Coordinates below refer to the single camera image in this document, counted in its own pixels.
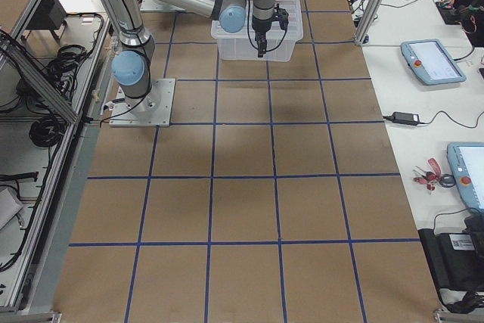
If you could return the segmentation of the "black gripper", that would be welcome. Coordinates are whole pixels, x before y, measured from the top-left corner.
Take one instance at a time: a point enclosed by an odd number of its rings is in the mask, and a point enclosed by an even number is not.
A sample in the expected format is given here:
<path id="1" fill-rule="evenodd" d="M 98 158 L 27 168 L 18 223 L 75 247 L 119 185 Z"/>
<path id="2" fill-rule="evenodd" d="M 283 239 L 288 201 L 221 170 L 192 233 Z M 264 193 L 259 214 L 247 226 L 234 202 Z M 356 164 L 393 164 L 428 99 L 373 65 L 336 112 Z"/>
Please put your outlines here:
<path id="1" fill-rule="evenodd" d="M 266 54 L 266 44 L 261 42 L 266 37 L 266 33 L 271 29 L 273 23 L 272 18 L 259 19 L 258 17 L 252 16 L 251 24 L 252 29 L 255 32 L 255 40 L 257 42 L 257 56 L 264 57 Z"/>

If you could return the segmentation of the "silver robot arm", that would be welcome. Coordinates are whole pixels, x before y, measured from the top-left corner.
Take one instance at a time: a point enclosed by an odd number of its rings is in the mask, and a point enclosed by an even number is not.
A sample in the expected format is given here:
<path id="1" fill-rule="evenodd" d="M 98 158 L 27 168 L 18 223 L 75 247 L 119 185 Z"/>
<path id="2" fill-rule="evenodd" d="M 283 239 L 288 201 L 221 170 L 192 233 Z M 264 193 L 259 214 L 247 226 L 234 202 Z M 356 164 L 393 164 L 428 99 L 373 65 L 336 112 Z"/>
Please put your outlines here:
<path id="1" fill-rule="evenodd" d="M 287 15 L 276 0 L 160 0 L 219 22 L 228 33 L 244 26 L 253 30 L 250 44 L 259 57 L 268 51 L 266 34 L 274 22 L 287 28 Z M 161 95 L 150 74 L 154 38 L 144 26 L 137 0 L 101 0 L 109 18 L 116 23 L 122 51 L 111 70 L 123 90 L 126 110 L 138 120 L 147 120 L 160 108 Z"/>

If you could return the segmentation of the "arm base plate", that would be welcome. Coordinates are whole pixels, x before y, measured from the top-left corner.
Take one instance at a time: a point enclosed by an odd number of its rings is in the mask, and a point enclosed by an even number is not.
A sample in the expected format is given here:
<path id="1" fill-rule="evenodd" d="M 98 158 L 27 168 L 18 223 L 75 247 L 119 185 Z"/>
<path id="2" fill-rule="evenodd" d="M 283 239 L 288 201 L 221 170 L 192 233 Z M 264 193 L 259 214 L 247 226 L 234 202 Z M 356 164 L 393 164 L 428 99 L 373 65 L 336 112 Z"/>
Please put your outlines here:
<path id="1" fill-rule="evenodd" d="M 141 12 L 158 12 L 158 13 L 172 13 L 172 12 L 185 12 L 183 8 L 170 5 L 160 0 L 142 0 Z"/>
<path id="2" fill-rule="evenodd" d="M 115 127 L 169 126 L 174 92 L 175 79 L 152 79 L 150 93 L 131 110 L 137 101 L 125 100 L 124 91 L 119 86 L 116 97 L 124 100 L 109 107 L 112 117 L 108 122 Z"/>

